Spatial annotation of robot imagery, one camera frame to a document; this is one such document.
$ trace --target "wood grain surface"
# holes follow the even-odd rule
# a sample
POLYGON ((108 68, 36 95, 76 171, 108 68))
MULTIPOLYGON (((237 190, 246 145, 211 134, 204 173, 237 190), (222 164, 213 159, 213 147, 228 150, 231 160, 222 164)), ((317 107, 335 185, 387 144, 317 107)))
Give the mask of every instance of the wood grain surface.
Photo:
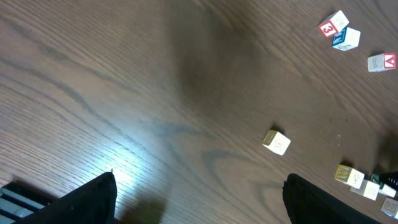
POLYGON ((290 223, 295 172, 395 223, 333 174, 397 158, 396 0, 1 0, 0 185, 61 197, 113 169, 116 218, 290 223), (342 52, 318 30, 343 10, 362 32, 342 52), (261 145, 278 126, 284 156, 261 145))

